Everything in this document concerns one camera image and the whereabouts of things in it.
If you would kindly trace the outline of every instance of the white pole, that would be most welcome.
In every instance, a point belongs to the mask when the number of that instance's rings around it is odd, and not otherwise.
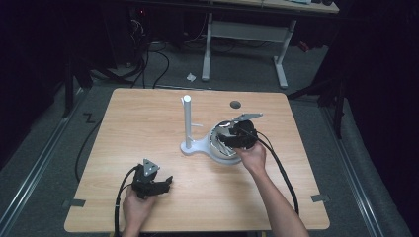
[[[183,98],[184,111],[185,111],[185,143],[186,148],[191,149],[191,97],[186,95]]]

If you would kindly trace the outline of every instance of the human hand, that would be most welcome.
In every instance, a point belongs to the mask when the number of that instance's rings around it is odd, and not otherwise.
[[[252,175],[265,173],[266,149],[261,142],[257,141],[250,149],[234,148],[234,151],[240,156],[244,167]]]
[[[157,199],[157,196],[146,197],[141,199],[132,190],[131,186],[126,188],[126,198],[124,199],[123,209],[124,217],[126,218],[126,228],[123,236],[139,236],[139,230],[145,219],[151,212],[152,207]]]

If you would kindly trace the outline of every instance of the gray carpet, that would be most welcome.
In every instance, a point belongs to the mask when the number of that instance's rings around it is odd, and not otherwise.
[[[237,46],[228,53],[214,52],[212,55],[211,79],[202,82],[201,71],[203,50],[185,47],[182,50],[167,46],[163,52],[170,60],[167,73],[161,78],[158,87],[188,87],[231,91],[260,91],[292,93],[311,83],[327,48],[315,49],[304,53],[291,47],[286,55],[284,67],[290,87],[279,89],[275,68],[271,56],[278,48],[275,44],[253,48]],[[214,48],[219,51],[230,50],[228,46]],[[149,53],[149,62],[145,70],[146,87],[164,71],[166,60],[158,53]],[[118,73],[127,69],[120,68]],[[194,82],[186,80],[189,73],[198,78]],[[104,115],[110,96],[115,88],[126,87],[108,80],[96,80],[95,86],[75,111],[74,116],[58,141],[51,160],[32,195],[22,209],[19,217],[9,232],[9,236],[109,236],[109,233],[71,234],[65,232],[63,224],[68,209],[63,208],[65,200],[73,198],[77,189],[74,164],[78,152],[95,126],[88,123],[85,114],[91,114],[91,120],[98,122]],[[141,88],[141,79],[136,87]],[[330,218],[330,227],[322,231],[310,231],[311,236],[370,236],[364,218],[360,213],[353,191],[340,159],[340,152],[330,132],[328,120],[322,109],[317,107],[315,97],[303,97],[291,101],[293,114],[300,132],[308,159],[312,166],[318,187],[330,201],[325,203]],[[21,183],[24,182],[32,166],[37,161],[48,138],[61,121],[63,114],[63,90],[56,95],[56,101],[33,125],[31,133],[25,139],[13,159],[1,171],[0,210],[5,212]],[[94,135],[87,141],[78,167],[83,171]],[[410,236],[396,207],[380,181],[379,175],[369,160],[368,153],[358,134],[351,113],[346,113],[343,120],[343,140],[354,168],[365,185],[372,207],[382,226],[384,236]]]

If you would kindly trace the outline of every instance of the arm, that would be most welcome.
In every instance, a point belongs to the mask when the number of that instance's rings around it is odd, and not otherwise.
[[[123,237],[138,237],[142,224],[147,219],[157,196],[138,198],[131,186],[126,188],[126,198],[124,199],[123,209],[126,218],[126,228]]]
[[[235,151],[258,187],[275,236],[308,236],[301,219],[265,170],[265,147],[260,142],[256,142],[250,149],[235,149]]]

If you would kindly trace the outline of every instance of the tape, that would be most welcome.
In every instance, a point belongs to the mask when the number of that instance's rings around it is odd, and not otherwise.
[[[84,203],[86,203],[86,200],[83,200],[83,199],[65,200],[62,203],[62,208],[66,209],[66,208],[69,208],[70,206],[83,207]]]
[[[330,201],[330,197],[329,195],[316,195],[316,196],[311,196],[311,200],[313,202],[318,202],[318,201],[328,202]]]

